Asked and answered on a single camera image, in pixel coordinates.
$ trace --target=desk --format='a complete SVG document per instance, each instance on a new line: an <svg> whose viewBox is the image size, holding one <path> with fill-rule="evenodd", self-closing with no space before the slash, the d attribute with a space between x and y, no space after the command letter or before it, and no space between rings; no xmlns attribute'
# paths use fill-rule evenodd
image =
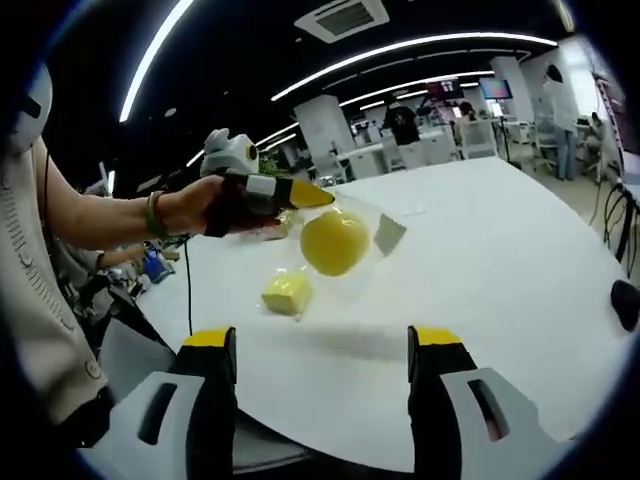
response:
<svg viewBox="0 0 640 480"><path fill-rule="evenodd" d="M357 302L316 291L300 322L265 313L260 292L289 243L189 244L194 329L237 327L244 412L314 450L410 472L406 327L423 324L458 334L556 439L589 426L634 337L609 304L624 273L575 212L498 158L337 188L408 227ZM184 263L176 270L139 300L174 349L188 335Z"/></svg>
<svg viewBox="0 0 640 480"><path fill-rule="evenodd" d="M442 130L431 130L428 132L420 133L420 140L435 140L444 136L445 133ZM338 160L349 160L351 158L358 157L360 155L366 155L369 153L381 152L384 150L384 145L382 142L371 143L369 145L365 145L364 147L356 148L355 150L350 150L348 152L343 152L338 155Z"/></svg>

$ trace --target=ceiling light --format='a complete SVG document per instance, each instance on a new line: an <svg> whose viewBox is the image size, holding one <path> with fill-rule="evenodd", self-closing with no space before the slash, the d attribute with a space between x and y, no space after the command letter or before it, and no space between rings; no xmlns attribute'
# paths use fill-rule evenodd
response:
<svg viewBox="0 0 640 480"><path fill-rule="evenodd" d="M107 178L107 195L109 195L110 197L113 196L113 187L115 186L115 184L116 184L116 171L111 170Z"/></svg>
<svg viewBox="0 0 640 480"><path fill-rule="evenodd" d="M420 90L419 92L407 93L405 95L399 95L396 97L398 100L402 100L404 98L417 97L418 95L426 95L429 93L429 90Z"/></svg>
<svg viewBox="0 0 640 480"><path fill-rule="evenodd" d="M401 85L395 85L393 87L383 88L382 90L378 90L376 92L367 93L366 95L361 95L359 97L352 98L351 100L347 100L346 102L342 102L340 106L344 107L345 105L351 105L352 103L359 102L360 100L364 100L365 98L375 97L376 95L392 92L394 90L400 90L401 88L412 87L413 85L420 85L421 83L433 83L433 82L439 82L441 80L449 80L451 78L474 77L474 76L493 75L493 74L494 74L493 70L483 70L479 72L453 73L451 75L441 75L439 77L425 78L422 80L416 80L415 82L403 83Z"/></svg>
<svg viewBox="0 0 640 480"><path fill-rule="evenodd" d="M256 147L259 147L260 145L267 143L269 140L272 140L274 138L276 138L278 135L282 135L285 132L288 132L289 130L291 130L292 128L296 128L298 125L300 125L298 122L289 125L288 127L283 128L282 130L278 130L276 133L273 133L271 135L269 135L267 138L263 138L262 140L260 140L258 143L256 143Z"/></svg>
<svg viewBox="0 0 640 480"><path fill-rule="evenodd" d="M272 148L277 147L278 145L280 145L281 143L288 142L289 140L291 140L292 138L295 138L295 137L297 137L297 136L298 136L298 134L297 134L297 133L292 133L292 134L291 134L291 135L289 135L288 137L284 137L284 138L282 138L282 139L278 140L277 142L272 143L272 144L271 144L271 145L269 145L267 148L265 148L265 149L264 149L264 151L265 151L265 152L268 152L268 151L269 151L269 150L271 150Z"/></svg>
<svg viewBox="0 0 640 480"><path fill-rule="evenodd" d="M187 162L187 168L193 165L201 156L204 155L204 150L200 150L196 155Z"/></svg>
<svg viewBox="0 0 640 480"><path fill-rule="evenodd" d="M380 105L384 105L384 102L380 101L380 102L370 103L369 105L365 105L364 107L360 107L360 111L369 110L370 108L379 107Z"/></svg>
<svg viewBox="0 0 640 480"><path fill-rule="evenodd" d="M501 39L501 40L519 40L523 42L532 42L532 43L540 43L543 45L549 45L551 47L557 47L558 42L554 42L553 40L547 40L544 38L533 37L530 35L520 35L516 33L497 33L497 32L467 32L467 33L451 33L447 35L434 35L430 37L422 37L415 38L413 40L407 40L404 42L398 42L391 45L387 45L385 47L376 48L374 50L369 50L368 52L361 53L359 55L355 55L351 58L347 58L346 60L342 60L341 62L334 63L329 67L320 70L319 72L314 73L297 83L285 88L280 93L274 95L271 98L272 102L280 100L282 97L290 94L294 90L297 90L300 87L303 87L318 78L324 77L332 72L340 70L342 68L348 67L349 65L353 65L354 63L361 62L362 60L366 60L371 57L375 57L378 55L382 55L384 53L392 52L394 50L400 50L402 48L414 47L416 45L424 45L427 43L436 43L436 42L444 42L447 40L463 40L463 39L483 39L483 38L493 38L493 39Z"/></svg>
<svg viewBox="0 0 640 480"><path fill-rule="evenodd" d="M165 19L164 23L160 27L160 30L156 33L156 36L153 37L149 48L145 52L142 60L140 61L140 65L138 65L138 69L136 70L136 74L133 76L133 81L131 82L131 86L129 86L129 92L127 92L127 98L124 101L124 105L122 106L122 112L120 113L120 123L126 122L129 118L129 114L131 113L131 108L133 107L133 102L136 100L136 95L138 95L138 91L140 90L140 86L142 85L142 81L144 77L147 75L149 71L149 67L153 62L153 59L160 50L162 43L165 41L171 30L178 23L180 17L187 11L187 9L191 6L194 0L180 0L178 4L171 10L169 16Z"/></svg>

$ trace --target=person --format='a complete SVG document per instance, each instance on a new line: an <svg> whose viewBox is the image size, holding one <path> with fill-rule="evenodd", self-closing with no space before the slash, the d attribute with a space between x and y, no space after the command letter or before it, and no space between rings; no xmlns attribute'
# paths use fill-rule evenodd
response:
<svg viewBox="0 0 640 480"><path fill-rule="evenodd" d="M395 97L385 98L387 112L384 116L384 127L390 128L398 146L410 145L420 141L420 133L416 125L416 114L409 107L402 106Z"/></svg>
<svg viewBox="0 0 640 480"><path fill-rule="evenodd" d="M390 128L400 150L400 156L407 168L418 168L427 165L420 132L416 125L416 114L409 107L402 106L395 97L385 98L387 112L383 128Z"/></svg>
<svg viewBox="0 0 640 480"><path fill-rule="evenodd" d="M558 145L557 177L560 180L573 180L577 114L571 101L571 92L564 84L560 70L552 63L547 66L543 88L553 110Z"/></svg>
<svg viewBox="0 0 640 480"><path fill-rule="evenodd" d="M67 442L87 446L108 428L113 402L56 282L45 232L87 250L201 234L208 219L214 221L207 212L221 198L223 179L209 176L175 193L134 200L81 195L62 176L40 136L52 92L42 66L0 156L0 298L23 371L50 419ZM243 220L243 227L258 218Z"/></svg>
<svg viewBox="0 0 640 480"><path fill-rule="evenodd" d="M462 114L461 120L463 121L475 122L477 120L476 111L469 102L462 102L460 104L460 113Z"/></svg>

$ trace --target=person in white shirt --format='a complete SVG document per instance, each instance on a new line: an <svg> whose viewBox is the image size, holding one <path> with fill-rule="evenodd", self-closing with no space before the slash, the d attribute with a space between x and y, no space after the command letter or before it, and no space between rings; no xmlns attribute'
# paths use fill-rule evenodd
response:
<svg viewBox="0 0 640 480"><path fill-rule="evenodd" d="M571 101L571 92L564 83L558 67L549 64L545 73L544 91L553 109L558 144L557 177L573 180L576 159L576 119L578 117Z"/></svg>

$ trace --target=green bracelet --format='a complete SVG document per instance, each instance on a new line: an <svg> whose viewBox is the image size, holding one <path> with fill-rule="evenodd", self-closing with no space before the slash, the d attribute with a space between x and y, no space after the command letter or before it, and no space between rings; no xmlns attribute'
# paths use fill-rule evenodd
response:
<svg viewBox="0 0 640 480"><path fill-rule="evenodd" d="M167 228L156 217L156 203L158 202L158 198L160 198L160 195L162 195L163 193L163 191L159 190L149 195L149 198L147 199L147 206L145 208L147 228L152 235L158 237L161 240L169 238L169 232L167 232Z"/></svg>

